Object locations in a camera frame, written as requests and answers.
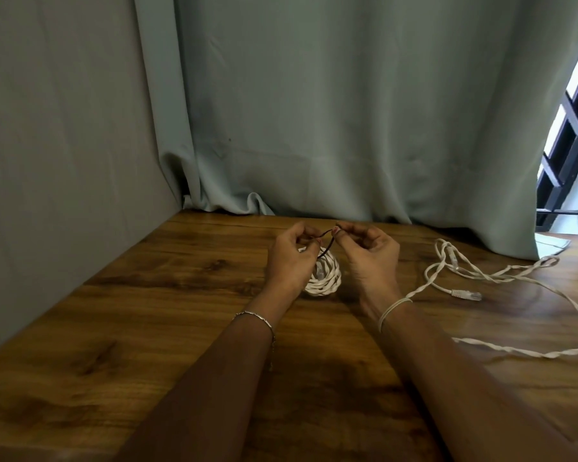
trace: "curtain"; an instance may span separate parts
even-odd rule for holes
[[[468,227],[537,259],[578,0],[136,0],[185,208]]]

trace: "twisted white cable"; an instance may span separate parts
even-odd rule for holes
[[[494,283],[507,283],[507,282],[512,282],[514,280],[521,280],[524,282],[534,283],[534,284],[537,284],[541,287],[544,287],[544,288],[550,290],[551,292],[553,292],[559,296],[562,296],[568,302],[571,303],[571,305],[576,309],[576,311],[578,311],[578,303],[576,303],[569,296],[567,296],[563,292],[561,292],[561,290],[558,290],[555,287],[551,287],[545,283],[540,282],[539,280],[531,279],[531,278],[526,276],[526,275],[530,274],[531,272],[535,271],[536,269],[542,269],[544,267],[552,267],[552,266],[556,265],[559,262],[558,256],[544,256],[543,258],[541,258],[538,262],[534,263],[533,265],[528,265],[528,266],[509,265],[505,269],[502,269],[498,272],[495,272],[494,274],[485,274],[482,271],[480,271],[480,269],[477,266],[472,264],[449,241],[445,241],[445,240],[442,240],[440,238],[437,239],[434,242],[434,250],[436,251],[437,256],[439,256],[440,261],[428,266],[428,268],[424,271],[424,278],[426,279],[426,283],[424,285],[422,285],[421,287],[413,290],[411,293],[409,293],[406,296],[406,298],[411,298],[416,293],[419,293],[419,292],[423,291],[429,285],[432,285],[433,287],[441,290],[442,292],[448,293],[451,296],[454,296],[457,298],[463,298],[466,300],[474,300],[474,301],[481,300],[481,294],[480,293],[470,292],[470,291],[466,291],[466,290],[449,290],[449,289],[443,288],[443,287],[437,285],[436,283],[434,283],[434,280],[439,275],[439,272],[441,272],[443,270],[443,268],[446,267],[450,271],[454,272],[455,274],[463,276],[467,279],[486,280],[486,281],[490,281],[490,282],[494,282]],[[471,270],[464,269],[463,267],[459,267],[458,266],[458,257],[460,257],[460,259],[462,259],[464,262],[469,264],[471,267]],[[429,276],[429,272],[435,267],[436,267],[435,271]],[[511,270],[516,270],[516,269],[522,269],[522,271],[520,271],[517,274],[508,274],[507,273]],[[560,352],[548,352],[546,354],[541,354],[539,352],[534,352],[532,350],[516,349],[516,347],[504,347],[504,346],[491,344],[490,342],[480,341],[477,339],[470,339],[470,338],[462,338],[461,339],[461,338],[456,338],[456,337],[454,337],[453,339],[455,342],[465,342],[467,344],[482,345],[482,346],[489,347],[493,350],[499,350],[501,352],[517,352],[519,354],[524,354],[524,355],[528,355],[530,357],[536,357],[536,358],[557,358],[557,357],[560,357],[562,355],[578,355],[578,349],[568,349],[568,350],[561,350]]]
[[[319,256],[325,252],[324,248],[319,249]],[[338,290],[341,283],[340,266],[334,255],[328,251],[317,259],[315,272],[311,275],[304,291],[314,297],[329,295]]]

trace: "black wire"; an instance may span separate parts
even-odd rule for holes
[[[332,230],[334,230],[333,228],[331,228],[330,230],[326,230],[324,233],[322,233],[319,238],[321,238],[322,236],[324,236],[326,233],[331,232]],[[319,256],[317,256],[317,259],[321,259],[323,256],[325,256],[327,254],[328,251],[330,251],[330,248],[332,246],[332,244],[334,243],[334,237],[331,237],[331,242],[328,245],[327,248],[325,248],[325,251],[323,253],[321,253]]]

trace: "silver bracelet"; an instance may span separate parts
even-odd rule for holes
[[[263,316],[254,313],[252,311],[240,311],[239,313],[236,313],[236,315],[233,317],[233,319],[236,319],[238,316],[243,315],[243,314],[252,314],[253,316],[261,319],[269,328],[270,328],[270,332],[272,333],[272,354],[274,353],[274,344],[276,343],[276,334],[274,334],[274,329],[272,328],[272,325],[269,323],[269,321],[265,318],[263,318]],[[270,358],[270,368],[269,371],[272,371],[272,359]]]
[[[400,303],[405,303],[406,301],[410,301],[411,303],[413,303],[413,300],[411,300],[411,298],[403,297],[383,312],[383,314],[379,318],[379,321],[377,322],[377,329],[379,329],[379,333],[381,333],[383,322],[385,321],[386,316],[390,314],[394,310],[394,308],[396,308]]]

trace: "table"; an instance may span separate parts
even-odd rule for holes
[[[106,461],[233,315],[260,291],[267,246],[296,219],[181,212],[0,348],[0,461]],[[309,219],[328,229],[332,220]],[[463,232],[377,224],[401,244],[404,293],[423,283],[443,237],[486,272],[517,263]],[[578,301],[578,236],[534,276]],[[414,401],[356,315],[343,284],[302,295],[277,332],[258,390],[246,461],[442,460]],[[447,271],[416,304],[453,336],[540,351],[578,347],[578,313],[526,283],[487,285]],[[522,358],[463,346],[578,446],[578,356]]]

